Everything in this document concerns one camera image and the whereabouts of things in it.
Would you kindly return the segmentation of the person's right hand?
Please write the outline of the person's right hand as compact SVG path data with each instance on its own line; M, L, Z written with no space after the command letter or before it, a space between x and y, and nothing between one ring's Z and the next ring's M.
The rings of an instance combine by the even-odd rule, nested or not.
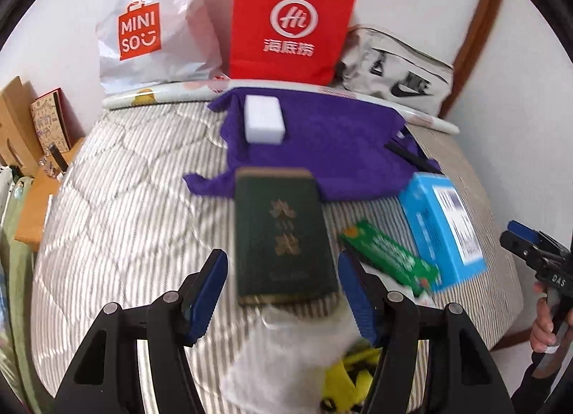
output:
M531 327L529 342L535 353L545 353L550 346L555 345L557 337L553 333L554 325L546 289L540 282L535 282L533 291L540 298L536 304L536 318Z

